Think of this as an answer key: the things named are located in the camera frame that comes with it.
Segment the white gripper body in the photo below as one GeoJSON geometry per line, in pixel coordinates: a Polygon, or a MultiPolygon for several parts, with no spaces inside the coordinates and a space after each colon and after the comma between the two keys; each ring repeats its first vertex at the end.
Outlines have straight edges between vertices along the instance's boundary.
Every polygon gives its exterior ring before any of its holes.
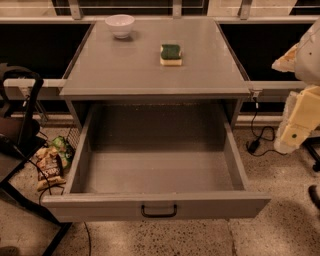
{"type": "Polygon", "coordinates": [[[291,91],[289,96],[286,99],[283,114],[282,114],[282,121],[279,124],[279,127],[276,132],[276,137],[274,141],[274,149],[279,152],[280,154],[289,154],[292,153],[295,148],[292,146],[288,146],[285,142],[281,140],[281,136],[283,135],[285,128],[289,122],[290,115],[296,105],[298,93],[291,91]]]}

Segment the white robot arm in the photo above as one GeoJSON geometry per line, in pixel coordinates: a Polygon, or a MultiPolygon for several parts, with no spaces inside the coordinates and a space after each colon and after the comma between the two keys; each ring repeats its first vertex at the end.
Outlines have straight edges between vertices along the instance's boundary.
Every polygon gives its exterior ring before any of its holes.
{"type": "Polygon", "coordinates": [[[320,125],[320,19],[283,56],[272,64],[274,70],[293,72],[307,87],[287,97],[274,149],[292,153],[320,125]]]}

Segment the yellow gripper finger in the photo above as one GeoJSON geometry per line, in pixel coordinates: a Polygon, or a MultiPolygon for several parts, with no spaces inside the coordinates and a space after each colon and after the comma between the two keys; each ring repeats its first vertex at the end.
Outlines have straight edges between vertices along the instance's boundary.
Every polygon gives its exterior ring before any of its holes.
{"type": "Polygon", "coordinates": [[[294,72],[297,48],[297,44],[293,45],[283,56],[273,62],[271,68],[279,72],[294,72]]]}
{"type": "Polygon", "coordinates": [[[320,87],[308,86],[298,93],[296,105],[281,140],[298,149],[319,125],[320,87]]]}

